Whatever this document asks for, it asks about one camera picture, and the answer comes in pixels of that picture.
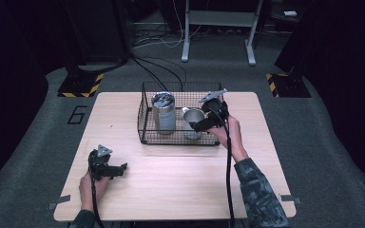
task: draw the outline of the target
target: metal can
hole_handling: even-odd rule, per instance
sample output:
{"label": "metal can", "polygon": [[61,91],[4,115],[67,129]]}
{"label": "metal can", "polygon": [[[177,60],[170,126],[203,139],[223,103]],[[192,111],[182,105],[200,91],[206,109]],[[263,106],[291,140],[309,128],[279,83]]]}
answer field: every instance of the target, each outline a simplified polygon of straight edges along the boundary
{"label": "metal can", "polygon": [[176,130],[176,107],[173,94],[157,92],[152,97],[153,119],[160,134],[171,134]]}

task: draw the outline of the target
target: tabletop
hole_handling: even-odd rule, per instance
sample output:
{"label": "tabletop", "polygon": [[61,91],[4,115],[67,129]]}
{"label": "tabletop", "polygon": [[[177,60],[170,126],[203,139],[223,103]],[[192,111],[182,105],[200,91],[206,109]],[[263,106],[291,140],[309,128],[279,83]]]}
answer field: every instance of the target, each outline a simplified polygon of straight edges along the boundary
{"label": "tabletop", "polygon": [[[113,150],[108,165],[128,163],[122,177],[111,180],[99,202],[102,220],[230,219],[226,191],[227,151],[221,145],[142,144],[137,130],[140,92],[103,92],[97,97],[67,176],[54,218],[73,220],[81,206],[80,178],[87,158],[101,144]],[[290,195],[257,95],[227,92],[229,113],[240,121],[244,147],[270,181],[275,193]],[[235,218],[246,218],[240,182],[232,168],[231,192]],[[296,214],[283,201],[288,217]]]}

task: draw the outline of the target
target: hand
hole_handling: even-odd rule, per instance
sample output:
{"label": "hand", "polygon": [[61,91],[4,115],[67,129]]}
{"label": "hand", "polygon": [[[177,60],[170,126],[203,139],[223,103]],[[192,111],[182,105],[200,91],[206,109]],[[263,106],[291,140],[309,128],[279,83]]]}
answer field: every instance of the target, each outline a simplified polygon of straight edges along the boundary
{"label": "hand", "polygon": [[[235,162],[247,159],[248,154],[242,145],[240,122],[229,115],[227,118],[226,127],[229,130],[230,139],[232,142],[232,157]],[[213,134],[218,138],[219,142],[227,148],[227,134],[224,127],[212,127],[207,132]]]}
{"label": "hand", "polygon": [[[94,182],[94,186],[96,186],[97,203],[102,199],[103,194],[105,193],[108,181],[109,181],[109,177],[102,177],[101,180],[96,180]],[[94,213],[93,198],[91,196],[91,179],[90,179],[90,173],[88,171],[81,178],[81,181],[79,184],[79,191],[81,193],[81,201],[82,201],[81,210],[89,210]]]}

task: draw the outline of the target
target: gray carpet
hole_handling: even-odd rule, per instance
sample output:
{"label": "gray carpet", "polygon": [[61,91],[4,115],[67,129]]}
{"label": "gray carpet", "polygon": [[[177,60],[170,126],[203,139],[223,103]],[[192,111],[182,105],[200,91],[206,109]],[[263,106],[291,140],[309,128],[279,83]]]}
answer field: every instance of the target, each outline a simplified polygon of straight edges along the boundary
{"label": "gray carpet", "polygon": [[[230,91],[253,91],[259,96],[281,166],[294,197],[300,198],[293,227],[365,227],[365,178],[337,139],[324,103],[305,80],[312,98],[274,98],[266,81],[287,37],[263,34],[255,50],[257,65],[248,66],[245,37],[202,37],[191,43],[189,62],[181,59],[183,44],[134,48],[140,57],[163,58],[183,67],[188,82],[220,82]],[[179,66],[146,59],[177,73]],[[169,72],[151,65],[161,80],[176,81]],[[48,203],[62,192],[67,173],[86,127],[96,96],[59,98],[57,89],[67,73],[47,75],[46,100],[24,139],[0,172],[0,227],[67,227],[53,219]],[[141,91],[152,81],[133,61],[105,74],[98,93]],[[81,124],[67,124],[76,105],[86,105]]]}

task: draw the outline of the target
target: metal stand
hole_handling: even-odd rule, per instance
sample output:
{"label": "metal stand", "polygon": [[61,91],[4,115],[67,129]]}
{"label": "metal stand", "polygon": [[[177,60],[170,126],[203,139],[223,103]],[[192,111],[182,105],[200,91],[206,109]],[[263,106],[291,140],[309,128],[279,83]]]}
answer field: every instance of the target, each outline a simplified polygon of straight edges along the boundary
{"label": "metal stand", "polygon": [[208,25],[208,26],[231,26],[231,27],[251,27],[250,35],[245,40],[248,64],[254,66],[256,59],[253,50],[254,34],[259,20],[260,7],[262,1],[259,0],[255,12],[222,12],[222,11],[202,11],[190,10],[189,0],[185,1],[185,39],[182,49],[182,62],[188,62],[189,55],[189,25]]}

